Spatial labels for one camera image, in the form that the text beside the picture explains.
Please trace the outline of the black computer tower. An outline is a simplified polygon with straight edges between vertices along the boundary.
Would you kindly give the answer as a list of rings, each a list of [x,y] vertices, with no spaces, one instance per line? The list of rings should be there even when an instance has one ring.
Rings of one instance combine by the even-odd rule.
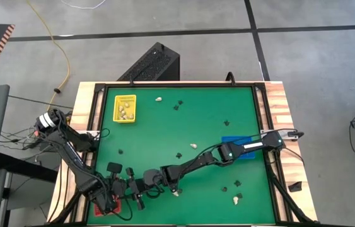
[[[117,81],[180,81],[180,54],[156,42]]]

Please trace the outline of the blue plastic basket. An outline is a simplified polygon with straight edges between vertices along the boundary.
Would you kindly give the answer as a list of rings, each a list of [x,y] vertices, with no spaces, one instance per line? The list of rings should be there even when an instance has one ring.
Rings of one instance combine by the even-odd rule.
[[[233,142],[236,145],[243,145],[252,142],[252,138],[248,136],[223,136],[221,138],[222,143]],[[239,160],[254,160],[256,157],[255,151],[251,153],[242,154],[238,157]]]

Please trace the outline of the black bracket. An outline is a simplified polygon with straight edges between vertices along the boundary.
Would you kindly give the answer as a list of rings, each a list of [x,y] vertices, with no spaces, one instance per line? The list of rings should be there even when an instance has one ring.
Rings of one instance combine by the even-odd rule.
[[[295,183],[292,183],[291,185],[288,186],[288,190],[290,192],[299,192],[299,191],[302,191],[302,185],[303,185],[303,182],[302,181],[298,181],[298,182],[295,182]]]

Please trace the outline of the black frame strut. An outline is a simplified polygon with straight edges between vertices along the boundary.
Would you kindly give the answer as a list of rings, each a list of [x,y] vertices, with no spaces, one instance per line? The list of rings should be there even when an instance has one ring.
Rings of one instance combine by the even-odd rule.
[[[289,223],[289,224],[295,224],[295,221],[293,219],[293,215],[295,215],[296,219],[298,220],[298,223],[314,223],[315,221],[310,219],[295,203],[295,201],[292,199],[286,188],[283,186],[283,184],[280,182],[278,176],[274,173],[272,169],[272,164],[269,159],[269,155],[267,153],[263,154],[264,156],[264,162],[265,162],[265,169],[266,169],[266,174],[267,174],[267,179],[269,182],[269,188],[272,192],[272,205],[273,205],[273,211],[274,211],[274,219],[276,220],[276,223],[278,224],[284,224],[284,223]],[[275,189],[278,190],[279,194],[282,197],[282,203],[284,205],[284,214],[286,217],[286,220],[283,221],[280,217],[279,214],[279,204],[278,200],[276,197]]]
[[[71,200],[67,203],[65,208],[60,212],[58,217],[56,217],[53,221],[50,221],[50,224],[63,224],[66,218],[69,216],[71,211],[74,209],[75,205],[78,203],[79,198],[81,197],[82,193],[77,191],[72,197]]]

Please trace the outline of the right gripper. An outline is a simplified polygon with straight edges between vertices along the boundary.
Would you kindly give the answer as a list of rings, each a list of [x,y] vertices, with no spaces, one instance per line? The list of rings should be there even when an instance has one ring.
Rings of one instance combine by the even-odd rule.
[[[162,177],[156,178],[157,183],[155,185],[147,186],[143,181],[143,177],[138,179],[134,178],[134,170],[131,167],[126,168],[125,171],[129,177],[129,181],[133,181],[134,183],[132,191],[136,194],[137,209],[139,211],[145,208],[142,194],[146,194],[147,196],[160,196],[160,194],[165,192],[163,187],[169,187],[167,178],[162,173]]]

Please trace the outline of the yellow plastic basket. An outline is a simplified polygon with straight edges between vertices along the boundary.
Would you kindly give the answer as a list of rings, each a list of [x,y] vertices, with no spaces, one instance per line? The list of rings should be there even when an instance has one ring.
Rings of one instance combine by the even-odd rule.
[[[136,95],[117,95],[114,98],[114,107],[113,107],[113,121],[125,124],[125,123],[134,123],[136,121],[136,103],[137,97]],[[123,107],[124,110],[122,112],[119,111],[119,107]],[[126,115],[127,120],[123,120],[122,116]]]

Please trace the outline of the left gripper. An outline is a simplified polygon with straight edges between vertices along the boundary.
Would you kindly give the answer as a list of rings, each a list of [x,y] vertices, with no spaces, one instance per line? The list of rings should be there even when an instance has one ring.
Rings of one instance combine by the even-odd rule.
[[[107,171],[110,173],[121,173],[122,165],[119,163],[109,162],[107,165]],[[123,199],[125,192],[129,188],[127,181],[122,178],[109,178],[109,195],[111,197]]]

